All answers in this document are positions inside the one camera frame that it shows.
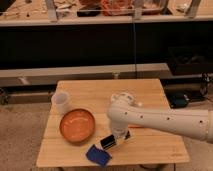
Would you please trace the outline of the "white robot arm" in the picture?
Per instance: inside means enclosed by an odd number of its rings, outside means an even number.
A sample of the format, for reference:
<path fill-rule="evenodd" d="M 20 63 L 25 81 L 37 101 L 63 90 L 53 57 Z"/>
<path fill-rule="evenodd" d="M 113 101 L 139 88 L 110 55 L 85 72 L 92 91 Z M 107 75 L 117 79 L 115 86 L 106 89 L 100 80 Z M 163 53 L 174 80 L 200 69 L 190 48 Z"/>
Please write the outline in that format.
<path fill-rule="evenodd" d="M 100 141 L 103 150 L 126 140 L 129 124 L 213 144 L 213 111 L 140 108 L 133 105 L 131 96 L 118 96 L 111 101 L 107 117 L 111 135 Z"/>

